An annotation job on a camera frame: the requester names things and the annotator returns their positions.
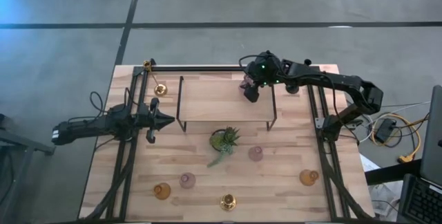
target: wooden table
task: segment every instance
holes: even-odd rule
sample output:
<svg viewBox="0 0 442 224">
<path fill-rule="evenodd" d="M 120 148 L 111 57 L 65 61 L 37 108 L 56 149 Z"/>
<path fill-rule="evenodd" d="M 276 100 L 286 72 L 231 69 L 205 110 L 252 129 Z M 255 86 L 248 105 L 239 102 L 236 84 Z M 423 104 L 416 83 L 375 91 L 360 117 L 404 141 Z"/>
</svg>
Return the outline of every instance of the wooden table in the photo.
<svg viewBox="0 0 442 224">
<path fill-rule="evenodd" d="M 320 65 L 320 69 L 338 73 L 337 65 Z M 115 68 L 106 108 L 123 102 L 124 88 L 131 83 L 132 71 L 133 66 Z M 160 111 L 172 116 L 177 112 L 181 75 L 186 81 L 235 80 L 238 84 L 243 78 L 241 72 L 154 74 L 160 84 L 169 88 L 167 95 L 160 97 Z M 154 86 L 155 82 L 149 78 L 144 99 L 147 103 L 155 96 Z M 186 133 L 174 122 L 156 132 L 155 144 L 146 141 L 146 129 L 143 129 L 138 139 L 126 220 L 328 221 L 323 179 L 307 187 L 300 183 L 298 177 L 303 169 L 320 172 L 307 88 L 301 87 L 299 93 L 290 95 L 284 85 L 279 84 L 275 86 L 275 94 L 278 119 L 273 129 L 267 131 L 260 122 L 235 122 L 234 126 L 240 128 L 239 134 L 242 136 L 237 141 L 235 153 L 211 168 L 206 165 L 218 154 L 210 146 L 209 137 L 214 130 L 233 125 L 231 122 L 199 122 L 188 125 Z M 325 94 L 329 111 L 334 113 L 332 91 L 325 89 Z M 336 92 L 336 105 L 338 110 L 347 106 L 341 92 Z M 109 138 L 100 137 L 97 145 Z M 247 156 L 249 148 L 256 145 L 261 146 L 264 152 L 260 162 L 253 162 Z M 336 145 L 346 188 L 368 214 L 374 215 L 356 142 L 342 137 Z M 95 152 L 79 217 L 89 214 L 109 189 L 117 148 L 118 142 L 115 141 Z M 196 175 L 193 189 L 180 187 L 180 174 L 184 172 Z M 158 200 L 154 197 L 153 187 L 158 183 L 171 186 L 172 193 L 168 199 Z M 119 194 L 115 213 L 119 209 L 121 192 Z M 238 204 L 233 211 L 225 212 L 220 208 L 219 201 L 223 194 L 233 194 L 237 198 Z M 342 216 L 336 188 L 334 199 L 338 216 Z"/>
</svg>

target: succulent plant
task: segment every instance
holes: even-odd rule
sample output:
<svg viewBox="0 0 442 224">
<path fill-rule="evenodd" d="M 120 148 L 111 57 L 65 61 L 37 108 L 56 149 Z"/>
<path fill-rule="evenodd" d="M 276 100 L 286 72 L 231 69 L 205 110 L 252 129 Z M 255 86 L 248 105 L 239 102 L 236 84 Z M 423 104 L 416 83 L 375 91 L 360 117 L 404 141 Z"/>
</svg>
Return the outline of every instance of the succulent plant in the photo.
<svg viewBox="0 0 442 224">
<path fill-rule="evenodd" d="M 212 167 L 218 164 L 226 155 L 231 155 L 233 153 L 233 146 L 238 146 L 235 141 L 240 138 L 240 136 L 238 136 L 238 131 L 239 129 L 227 127 L 224 130 L 224 133 L 215 133 L 210 137 L 210 144 L 220 152 L 220 155 L 214 161 L 209 163 L 207 167 Z"/>
</svg>

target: yellow cable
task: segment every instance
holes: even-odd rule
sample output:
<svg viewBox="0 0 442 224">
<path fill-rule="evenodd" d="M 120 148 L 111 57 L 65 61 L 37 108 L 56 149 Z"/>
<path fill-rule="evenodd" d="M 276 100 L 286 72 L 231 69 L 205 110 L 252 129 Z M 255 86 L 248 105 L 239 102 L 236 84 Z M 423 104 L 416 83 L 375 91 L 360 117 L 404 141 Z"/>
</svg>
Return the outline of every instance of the yellow cable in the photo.
<svg viewBox="0 0 442 224">
<path fill-rule="evenodd" d="M 403 162 L 409 162 L 409 161 L 411 161 L 410 158 L 412 158 L 412 157 L 414 156 L 414 154 L 416 154 L 416 152 L 417 152 L 417 151 L 419 150 L 419 148 L 421 147 L 421 135 L 420 135 L 419 132 L 416 130 L 416 128 L 414 128 L 414 125 L 415 125 L 415 124 L 418 124 L 418 123 L 420 123 L 420 122 L 422 122 L 422 121 L 425 121 L 425 118 L 420 119 L 420 120 L 417 120 L 417 121 L 415 121 L 415 122 L 413 122 L 413 123 L 410 123 L 410 121 L 406 120 L 404 117 L 402 117 L 402 116 L 400 116 L 400 115 L 397 115 L 397 114 L 395 114 L 395 113 L 387 114 L 387 115 L 385 115 L 385 116 L 392 116 L 392 117 L 399 118 L 399 119 L 403 120 L 403 121 L 406 123 L 406 126 L 404 126 L 404 127 L 411 127 L 412 130 L 413 130 L 413 132 L 416 133 L 416 135 L 417 135 L 417 140 L 418 140 L 416 149 L 415 149 L 411 154 L 407 155 L 406 157 L 404 157 L 404 156 L 401 156 L 401 157 L 400 157 L 400 159 L 401 159 Z M 376 140 L 374 139 L 374 127 L 376 126 L 378 120 L 379 120 L 379 119 L 377 119 L 377 120 L 373 123 L 373 125 L 372 125 L 372 141 L 373 141 L 373 143 L 374 143 L 375 145 L 377 145 L 377 146 L 385 146 L 385 145 L 386 145 L 386 144 L 392 139 L 392 137 L 394 137 L 394 135 L 395 135 L 396 133 L 398 133 L 398 131 L 395 131 L 395 132 L 393 133 L 393 135 L 391 135 L 391 136 L 390 136 L 390 137 L 389 137 L 389 138 L 388 138 L 383 144 L 378 144 L 378 143 L 376 142 Z"/>
</svg>

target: gold candle holder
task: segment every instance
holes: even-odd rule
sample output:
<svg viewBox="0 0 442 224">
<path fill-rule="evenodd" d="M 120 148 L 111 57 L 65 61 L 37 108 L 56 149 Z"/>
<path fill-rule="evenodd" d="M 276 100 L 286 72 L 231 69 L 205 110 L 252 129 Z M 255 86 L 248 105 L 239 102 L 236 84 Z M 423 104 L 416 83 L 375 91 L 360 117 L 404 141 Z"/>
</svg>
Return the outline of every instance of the gold candle holder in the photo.
<svg viewBox="0 0 442 224">
<path fill-rule="evenodd" d="M 152 78 L 155 81 L 155 83 L 157 84 L 157 86 L 155 86 L 155 88 L 153 89 L 153 92 L 155 93 L 155 95 L 156 96 L 165 96 L 167 94 L 167 86 L 163 85 L 163 84 L 158 84 L 157 79 L 152 74 L 152 63 L 150 61 L 144 61 L 143 67 L 146 71 L 151 72 Z"/>
<path fill-rule="evenodd" d="M 227 194 L 221 197 L 220 207 L 226 211 L 231 211 L 232 209 L 234 209 L 236 207 L 235 196 Z"/>
</svg>

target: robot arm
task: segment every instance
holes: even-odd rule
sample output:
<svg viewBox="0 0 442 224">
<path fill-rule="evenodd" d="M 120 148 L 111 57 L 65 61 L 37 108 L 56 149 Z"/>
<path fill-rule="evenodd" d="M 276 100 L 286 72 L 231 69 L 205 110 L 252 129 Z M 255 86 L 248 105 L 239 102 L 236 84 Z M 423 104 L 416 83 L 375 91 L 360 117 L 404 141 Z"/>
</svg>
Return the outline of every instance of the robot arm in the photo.
<svg viewBox="0 0 442 224">
<path fill-rule="evenodd" d="M 160 112 L 159 103 L 157 98 L 153 98 L 149 107 L 142 103 L 140 112 L 132 115 L 125 104 L 119 104 L 109 109 L 106 115 L 93 120 L 61 122 L 52 130 L 52 142 L 63 145 L 78 138 L 104 135 L 113 135 L 118 140 L 130 140 L 135 130 L 149 127 L 146 139 L 155 143 L 154 130 L 160 130 L 175 121 L 174 117 Z"/>
<path fill-rule="evenodd" d="M 255 57 L 255 61 L 247 64 L 244 69 L 252 81 L 245 86 L 244 96 L 251 102 L 258 100 L 258 87 L 279 83 L 284 83 L 289 93 L 297 93 L 299 86 L 313 85 L 344 91 L 352 97 L 354 103 L 342 110 L 339 117 L 330 115 L 324 119 L 322 131 L 326 140 L 336 141 L 344 124 L 348 124 L 362 114 L 371 115 L 381 109 L 382 90 L 358 76 L 317 71 L 309 67 L 311 64 L 309 60 L 304 64 L 285 59 L 280 61 L 269 51 Z"/>
</svg>

